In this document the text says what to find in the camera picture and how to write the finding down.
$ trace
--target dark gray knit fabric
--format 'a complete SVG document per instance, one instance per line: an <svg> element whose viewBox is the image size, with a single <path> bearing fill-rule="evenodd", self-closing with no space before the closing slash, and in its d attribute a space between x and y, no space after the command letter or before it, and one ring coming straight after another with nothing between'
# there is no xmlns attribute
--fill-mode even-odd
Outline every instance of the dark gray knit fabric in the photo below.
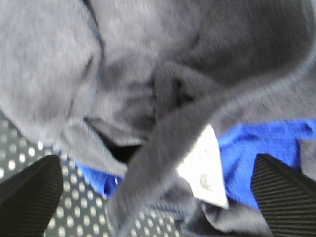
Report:
<svg viewBox="0 0 316 237"><path fill-rule="evenodd" d="M0 108L29 139L125 176L107 208L114 236L151 207L193 236L270 237L257 211L197 201L176 167L207 124L220 136L316 117L315 12L314 0L3 0ZM135 145L128 164L108 149Z"/></svg>

